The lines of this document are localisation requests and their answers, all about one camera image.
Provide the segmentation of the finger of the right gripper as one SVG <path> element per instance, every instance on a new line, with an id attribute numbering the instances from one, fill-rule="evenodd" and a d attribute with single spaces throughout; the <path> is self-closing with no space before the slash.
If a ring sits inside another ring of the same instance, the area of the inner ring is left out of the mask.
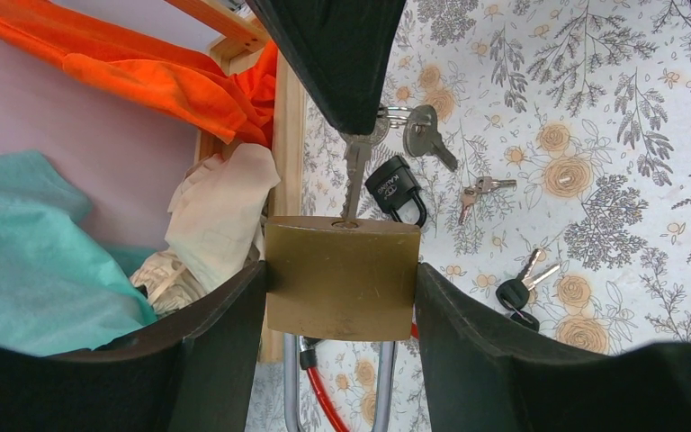
<path id="1" fill-rule="evenodd" d="M 366 135 L 376 123 L 399 0 L 255 0 L 249 8 L 329 125 Z"/>

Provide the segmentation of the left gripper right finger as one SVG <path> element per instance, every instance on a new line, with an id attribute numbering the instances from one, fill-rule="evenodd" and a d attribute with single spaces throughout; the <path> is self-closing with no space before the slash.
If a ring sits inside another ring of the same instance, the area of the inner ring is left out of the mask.
<path id="1" fill-rule="evenodd" d="M 568 346 L 425 263 L 415 304 L 435 431 L 691 431 L 691 343 L 617 356 Z"/>

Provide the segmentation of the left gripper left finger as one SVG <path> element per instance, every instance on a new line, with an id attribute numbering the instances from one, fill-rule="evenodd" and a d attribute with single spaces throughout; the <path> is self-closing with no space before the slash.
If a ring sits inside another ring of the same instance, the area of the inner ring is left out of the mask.
<path id="1" fill-rule="evenodd" d="M 186 308 L 95 350 L 0 347 L 0 431 L 241 431 L 264 318 L 255 263 Z"/>

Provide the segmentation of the silver key bunch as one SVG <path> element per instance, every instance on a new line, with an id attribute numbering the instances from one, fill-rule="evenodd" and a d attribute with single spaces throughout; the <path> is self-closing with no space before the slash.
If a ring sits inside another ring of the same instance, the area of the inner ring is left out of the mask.
<path id="1" fill-rule="evenodd" d="M 430 104 L 415 108 L 382 105 L 377 111 L 372 132 L 365 135 L 342 132 L 340 137 L 345 141 L 347 183 L 341 217 L 347 221 L 356 218 L 365 166 L 372 157 L 372 150 L 385 140 L 390 128 L 404 128 L 403 146 L 409 156 L 419 158 L 432 155 L 447 169 L 456 171 L 458 160 L 445 146 L 437 123 L 437 111 Z"/>

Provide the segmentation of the brass padlock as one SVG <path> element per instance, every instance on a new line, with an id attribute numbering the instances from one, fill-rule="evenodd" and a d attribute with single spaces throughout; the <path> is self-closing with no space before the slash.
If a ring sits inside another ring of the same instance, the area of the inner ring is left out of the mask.
<path id="1" fill-rule="evenodd" d="M 420 228 L 388 220 L 273 216 L 265 224 L 267 326 L 283 333 L 285 425 L 300 431 L 305 337 L 378 342 L 373 430 L 390 424 L 396 344 L 413 324 Z"/>

